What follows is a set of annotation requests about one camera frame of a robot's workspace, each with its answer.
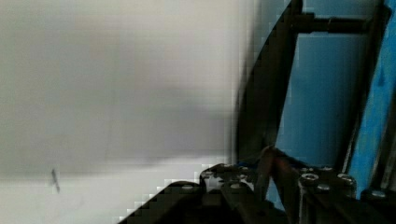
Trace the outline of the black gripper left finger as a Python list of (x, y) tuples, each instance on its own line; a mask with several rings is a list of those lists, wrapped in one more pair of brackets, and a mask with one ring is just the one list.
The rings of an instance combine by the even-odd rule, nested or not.
[(275, 147), (265, 147), (252, 166), (248, 164), (214, 165), (200, 173), (203, 207), (235, 212), (273, 210), (267, 200)]

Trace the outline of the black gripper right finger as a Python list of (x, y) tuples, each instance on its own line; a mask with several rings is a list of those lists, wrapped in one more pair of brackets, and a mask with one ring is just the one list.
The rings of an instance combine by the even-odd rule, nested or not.
[(356, 198), (356, 181), (332, 167), (309, 167), (271, 148), (271, 177), (289, 224), (351, 224), (342, 209)]

